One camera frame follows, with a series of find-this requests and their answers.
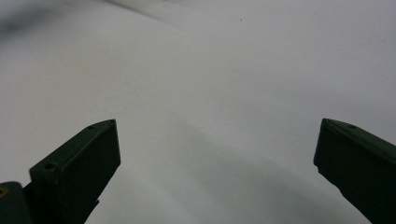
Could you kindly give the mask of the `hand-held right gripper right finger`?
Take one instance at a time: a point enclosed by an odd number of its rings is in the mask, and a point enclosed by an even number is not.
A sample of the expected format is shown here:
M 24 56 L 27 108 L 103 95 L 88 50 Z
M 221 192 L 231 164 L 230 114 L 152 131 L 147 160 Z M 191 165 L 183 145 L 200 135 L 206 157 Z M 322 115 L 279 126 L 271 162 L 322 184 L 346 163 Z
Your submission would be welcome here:
M 314 164 L 372 224 L 396 224 L 396 146 L 352 124 L 324 119 Z

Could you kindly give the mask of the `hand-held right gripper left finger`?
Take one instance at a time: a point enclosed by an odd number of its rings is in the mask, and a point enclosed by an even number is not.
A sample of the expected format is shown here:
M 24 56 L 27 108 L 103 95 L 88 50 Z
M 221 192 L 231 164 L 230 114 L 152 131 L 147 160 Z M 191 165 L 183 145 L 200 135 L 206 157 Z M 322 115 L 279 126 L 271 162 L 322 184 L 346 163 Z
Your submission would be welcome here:
M 37 224 L 84 224 L 120 166 L 117 123 L 94 123 L 30 168 Z

